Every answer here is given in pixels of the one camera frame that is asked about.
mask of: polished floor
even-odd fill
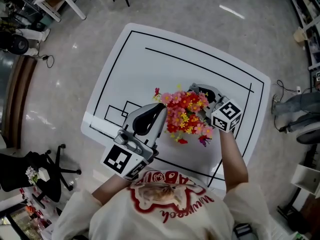
[[[22,122],[22,150],[43,152],[65,143],[79,164],[78,186],[94,190],[110,176],[99,161],[104,147],[81,133],[81,123],[102,67],[127,23],[175,32],[218,48],[294,89],[309,85],[306,52],[295,43],[299,26],[289,0],[78,0],[87,15],[71,8],[54,22],[41,54],[54,55],[47,68],[39,60],[29,87]],[[281,94],[275,84],[270,91]],[[290,180],[306,147],[293,134],[279,133],[270,113],[248,164],[250,180],[261,185],[270,210],[295,189]],[[287,118],[280,118],[279,125]]]

